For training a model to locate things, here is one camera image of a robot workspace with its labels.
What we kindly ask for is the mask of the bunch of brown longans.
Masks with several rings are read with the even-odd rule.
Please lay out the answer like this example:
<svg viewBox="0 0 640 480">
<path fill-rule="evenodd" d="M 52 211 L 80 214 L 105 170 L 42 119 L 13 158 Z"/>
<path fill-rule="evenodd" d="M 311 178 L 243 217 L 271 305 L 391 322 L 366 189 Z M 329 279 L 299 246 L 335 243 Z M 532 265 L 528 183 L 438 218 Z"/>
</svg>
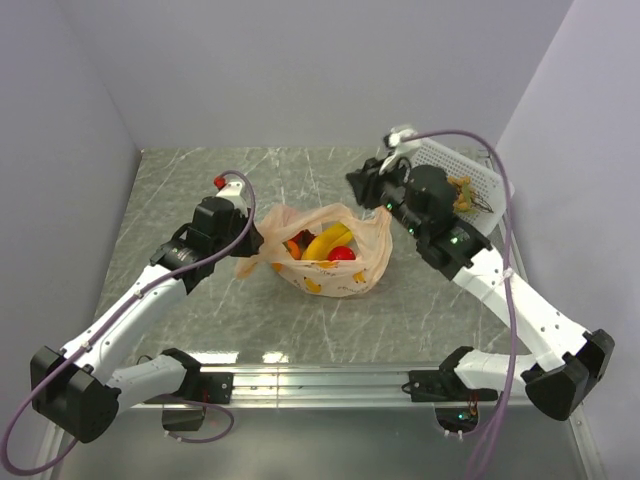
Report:
<svg viewBox="0 0 640 480">
<path fill-rule="evenodd" d="M 470 176 L 448 176 L 447 182 L 456 190 L 454 211 L 458 214 L 493 213 L 493 208 L 476 190 Z"/>
</svg>

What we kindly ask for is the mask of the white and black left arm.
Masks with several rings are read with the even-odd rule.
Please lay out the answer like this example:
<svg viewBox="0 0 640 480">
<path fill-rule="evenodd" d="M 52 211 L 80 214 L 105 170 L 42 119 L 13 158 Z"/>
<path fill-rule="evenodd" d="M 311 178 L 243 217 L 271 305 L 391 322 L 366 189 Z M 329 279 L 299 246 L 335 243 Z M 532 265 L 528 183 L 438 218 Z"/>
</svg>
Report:
<svg viewBox="0 0 640 480">
<path fill-rule="evenodd" d="M 33 356 L 33 409 L 87 444 L 119 414 L 149 399 L 202 399 L 201 364 L 179 349 L 134 367 L 120 363 L 149 327 L 213 274 L 218 262 L 258 253 L 263 238 L 253 224 L 254 207 L 239 182 L 204 198 L 191 221 L 156 250 L 102 317 L 60 349 L 43 347 Z"/>
</svg>

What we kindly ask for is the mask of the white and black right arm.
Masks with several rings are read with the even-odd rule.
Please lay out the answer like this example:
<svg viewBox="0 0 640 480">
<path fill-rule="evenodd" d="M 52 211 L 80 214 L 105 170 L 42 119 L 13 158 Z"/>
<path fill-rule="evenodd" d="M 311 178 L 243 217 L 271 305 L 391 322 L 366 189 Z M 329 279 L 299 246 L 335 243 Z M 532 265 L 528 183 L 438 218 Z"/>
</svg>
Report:
<svg viewBox="0 0 640 480">
<path fill-rule="evenodd" d="M 415 239 L 420 257 L 476 297 L 528 354 L 487 354 L 462 347 L 441 365 L 445 395 L 472 390 L 525 394 L 546 416 L 564 421 L 606 372 L 615 341 L 570 320 L 506 263 L 489 239 L 454 211 L 455 188 L 431 165 L 381 169 L 371 158 L 346 175 L 357 204 L 382 207 Z"/>
</svg>

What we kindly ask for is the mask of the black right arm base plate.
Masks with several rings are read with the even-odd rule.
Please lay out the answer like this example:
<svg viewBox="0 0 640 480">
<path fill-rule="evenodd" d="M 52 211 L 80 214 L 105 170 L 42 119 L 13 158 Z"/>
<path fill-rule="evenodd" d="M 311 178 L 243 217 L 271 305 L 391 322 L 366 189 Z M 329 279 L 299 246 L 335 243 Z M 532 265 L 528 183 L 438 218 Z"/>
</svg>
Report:
<svg viewBox="0 0 640 480">
<path fill-rule="evenodd" d="M 401 390 L 412 402 L 443 403 L 496 401 L 496 390 L 470 389 L 453 373 L 440 370 L 411 370 Z"/>
</svg>

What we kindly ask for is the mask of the peach plastic bag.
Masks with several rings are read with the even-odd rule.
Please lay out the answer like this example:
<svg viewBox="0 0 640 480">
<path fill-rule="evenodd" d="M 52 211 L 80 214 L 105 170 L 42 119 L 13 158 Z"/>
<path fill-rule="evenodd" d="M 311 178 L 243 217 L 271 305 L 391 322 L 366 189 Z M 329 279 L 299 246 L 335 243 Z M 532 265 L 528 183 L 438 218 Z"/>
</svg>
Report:
<svg viewBox="0 0 640 480">
<path fill-rule="evenodd" d="M 337 223 L 353 234 L 355 259 L 297 260 L 287 251 L 285 243 L 297 234 L 307 230 L 321 236 Z M 257 225 L 257 230 L 264 244 L 258 254 L 238 260 L 235 267 L 238 279 L 249 277 L 257 265 L 265 264 L 300 290 L 325 297 L 348 297 L 371 290 L 385 273 L 393 249 L 391 215 L 382 207 L 375 209 L 370 218 L 361 220 L 340 203 L 307 211 L 277 205 Z"/>
</svg>

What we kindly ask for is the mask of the yellow banana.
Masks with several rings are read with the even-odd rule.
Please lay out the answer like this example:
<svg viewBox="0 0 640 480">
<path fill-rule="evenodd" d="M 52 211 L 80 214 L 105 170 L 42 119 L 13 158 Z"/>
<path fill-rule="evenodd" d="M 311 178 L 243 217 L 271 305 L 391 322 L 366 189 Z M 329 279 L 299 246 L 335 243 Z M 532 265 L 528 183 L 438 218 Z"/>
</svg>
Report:
<svg viewBox="0 0 640 480">
<path fill-rule="evenodd" d="M 353 239 L 353 233 L 344 224 L 338 222 L 316 236 L 301 259 L 305 261 L 325 261 L 336 247 L 346 246 Z"/>
</svg>

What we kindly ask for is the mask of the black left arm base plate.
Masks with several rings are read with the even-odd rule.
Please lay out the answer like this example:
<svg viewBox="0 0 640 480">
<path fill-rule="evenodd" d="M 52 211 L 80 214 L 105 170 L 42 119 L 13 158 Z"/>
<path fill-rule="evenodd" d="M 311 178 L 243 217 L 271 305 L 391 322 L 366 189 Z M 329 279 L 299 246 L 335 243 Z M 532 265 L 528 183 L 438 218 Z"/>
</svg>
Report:
<svg viewBox="0 0 640 480">
<path fill-rule="evenodd" d="M 234 374 L 231 372 L 199 372 L 187 374 L 180 387 L 170 394 L 162 394 L 147 403 L 182 402 L 183 400 L 227 405 L 231 401 Z"/>
</svg>

